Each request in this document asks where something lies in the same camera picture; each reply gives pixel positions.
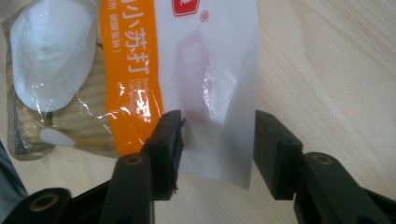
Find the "clear plastic wrapper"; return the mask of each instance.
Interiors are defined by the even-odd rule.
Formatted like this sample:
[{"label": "clear plastic wrapper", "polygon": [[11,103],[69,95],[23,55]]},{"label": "clear plastic wrapper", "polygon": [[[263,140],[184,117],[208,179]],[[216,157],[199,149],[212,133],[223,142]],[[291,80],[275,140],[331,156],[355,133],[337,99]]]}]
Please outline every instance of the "clear plastic wrapper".
[{"label": "clear plastic wrapper", "polygon": [[94,47],[94,58],[89,64],[87,78],[80,88],[76,88],[66,106],[54,111],[33,109],[18,97],[13,82],[10,32],[15,20],[24,10],[22,8],[2,23],[7,40],[9,153],[20,161],[37,160],[58,145],[118,157],[106,116],[106,73],[100,44]]},{"label": "clear plastic wrapper", "polygon": [[[28,8],[44,4],[36,10],[61,10],[50,6],[54,2],[78,1],[37,0]],[[87,15],[92,13],[90,3],[94,4],[91,0],[81,3]],[[88,18],[90,26],[84,28],[82,22],[71,27],[82,35],[64,41],[73,47],[60,48],[64,60],[56,58],[59,52],[54,49],[46,55],[49,41],[26,48],[24,40],[9,37],[23,9],[3,23],[8,41],[11,155],[35,160],[57,145],[109,157],[138,152],[161,114],[180,109],[186,119],[180,170],[247,187],[259,47],[255,1],[109,0],[100,10],[99,43],[94,46],[90,41],[95,33],[93,16],[82,13],[79,20]],[[52,32],[60,37],[68,34],[55,28]],[[13,39],[21,44],[12,48]],[[46,57],[22,56],[34,48]],[[15,58],[30,65],[12,62]],[[47,59],[56,62],[47,66],[59,68],[60,76],[53,69],[40,72],[39,65]],[[29,72],[31,76],[16,75]],[[46,81],[48,77],[58,79]]]}]

